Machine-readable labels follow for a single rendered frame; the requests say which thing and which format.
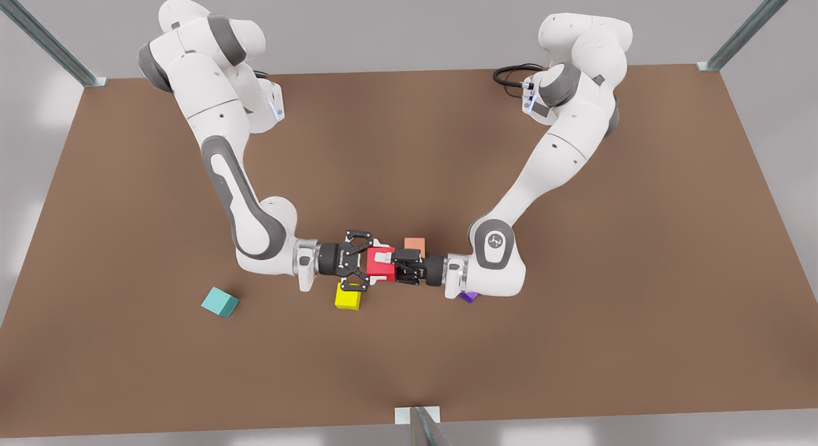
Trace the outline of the red wooden cube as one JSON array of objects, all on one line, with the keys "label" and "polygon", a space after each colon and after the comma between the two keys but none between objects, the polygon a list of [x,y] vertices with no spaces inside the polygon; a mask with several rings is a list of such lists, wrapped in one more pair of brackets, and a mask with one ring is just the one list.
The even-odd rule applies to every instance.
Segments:
[{"label": "red wooden cube", "polygon": [[396,266],[392,255],[396,251],[392,246],[371,246],[366,251],[366,275],[371,285],[377,281],[395,281]]}]

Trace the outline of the yellow wooden cube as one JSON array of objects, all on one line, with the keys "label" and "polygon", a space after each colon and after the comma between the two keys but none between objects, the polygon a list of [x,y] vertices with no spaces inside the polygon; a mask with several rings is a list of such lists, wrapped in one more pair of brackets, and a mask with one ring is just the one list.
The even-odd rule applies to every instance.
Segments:
[{"label": "yellow wooden cube", "polygon": [[360,309],[361,291],[348,291],[339,282],[336,288],[335,307],[341,310],[357,311]]}]

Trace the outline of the teal wooden cube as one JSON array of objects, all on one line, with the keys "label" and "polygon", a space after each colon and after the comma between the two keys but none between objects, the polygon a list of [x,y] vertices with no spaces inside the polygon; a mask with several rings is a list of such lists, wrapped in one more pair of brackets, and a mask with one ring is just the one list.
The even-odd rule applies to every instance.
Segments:
[{"label": "teal wooden cube", "polygon": [[219,317],[228,318],[231,317],[239,302],[239,298],[233,297],[217,287],[212,287],[202,301],[201,307],[219,315]]}]

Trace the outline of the silver frame post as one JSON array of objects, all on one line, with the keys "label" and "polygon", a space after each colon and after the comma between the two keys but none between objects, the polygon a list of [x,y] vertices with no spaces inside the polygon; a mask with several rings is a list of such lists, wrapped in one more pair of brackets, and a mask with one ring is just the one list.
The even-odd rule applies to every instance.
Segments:
[{"label": "silver frame post", "polygon": [[442,431],[440,407],[394,408],[394,423],[409,425],[411,446],[452,446]]},{"label": "silver frame post", "polygon": [[18,0],[0,0],[0,11],[28,35],[47,55],[84,88],[102,88],[106,77],[91,73],[55,36]]},{"label": "silver frame post", "polygon": [[789,1],[764,0],[707,61],[696,63],[697,70],[720,72]]}]

